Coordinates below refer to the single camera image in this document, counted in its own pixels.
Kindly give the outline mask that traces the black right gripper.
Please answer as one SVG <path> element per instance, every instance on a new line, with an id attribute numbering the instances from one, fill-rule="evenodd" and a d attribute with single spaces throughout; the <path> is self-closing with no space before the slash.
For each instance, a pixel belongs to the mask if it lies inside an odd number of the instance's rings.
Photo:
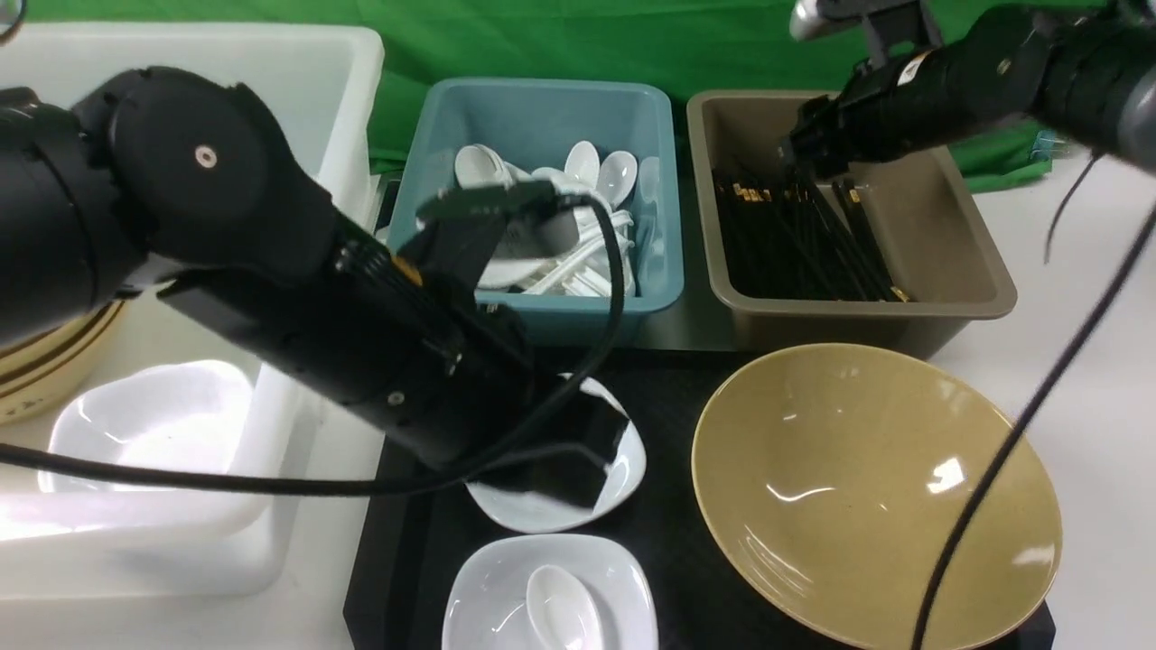
<path id="1" fill-rule="evenodd" d="M 901 93 L 807 99 L 796 124 L 783 136 L 780 160 L 817 180 L 833 180 L 854 164 L 883 164 L 903 157 L 892 125 L 901 113 Z"/>

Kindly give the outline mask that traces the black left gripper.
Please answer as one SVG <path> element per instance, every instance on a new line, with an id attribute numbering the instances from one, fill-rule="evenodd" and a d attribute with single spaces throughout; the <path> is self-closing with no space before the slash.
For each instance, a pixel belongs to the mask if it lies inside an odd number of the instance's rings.
<path id="1" fill-rule="evenodd" d="M 424 230 L 399 252 L 335 219 L 329 251 L 307 276 L 277 283 L 255 271 L 197 269 L 158 300 L 338 404 L 410 452 L 410 478 L 218 477 L 165 483 L 273 497 L 409 497 L 458 483 L 538 492 L 595 505 L 628 418 L 583 383 L 612 353 L 624 276 L 612 280 L 599 340 L 566 376 L 538 361 L 520 317 L 479 305 L 474 287 L 507 227 L 554 234 L 578 210 L 614 243 L 610 212 L 549 180 L 447 190 L 421 209 Z"/>

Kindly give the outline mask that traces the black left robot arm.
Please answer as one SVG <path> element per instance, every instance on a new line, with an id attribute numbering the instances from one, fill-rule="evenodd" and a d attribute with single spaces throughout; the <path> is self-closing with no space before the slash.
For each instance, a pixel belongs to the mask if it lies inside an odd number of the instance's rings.
<path id="1" fill-rule="evenodd" d="M 458 483 L 595 505 L 629 424 L 581 386 L 612 353 L 625 271 L 612 259 L 602 337 L 566 377 L 541 365 L 509 306 L 474 297 L 502 238 L 562 254 L 575 210 L 550 180 L 443 190 L 399 251 L 339 210 L 264 99 L 190 71 L 108 79 L 74 108 L 3 90 L 3 344 L 150 288 L 160 302 L 311 387 L 425 473 L 376 480 L 138 470 L 3 444 L 58 477 L 272 497 L 410 497 Z"/>

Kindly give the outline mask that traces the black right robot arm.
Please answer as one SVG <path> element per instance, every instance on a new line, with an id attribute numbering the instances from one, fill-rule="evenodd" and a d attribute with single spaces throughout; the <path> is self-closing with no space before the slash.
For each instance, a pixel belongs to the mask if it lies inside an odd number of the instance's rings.
<path id="1" fill-rule="evenodd" d="M 868 54 L 842 93 L 807 99 L 785 164 L 829 180 L 1021 120 L 1153 172 L 1153 3 L 1003 3 L 944 42 L 926 1 L 798 1 L 796 40 L 859 25 Z"/>

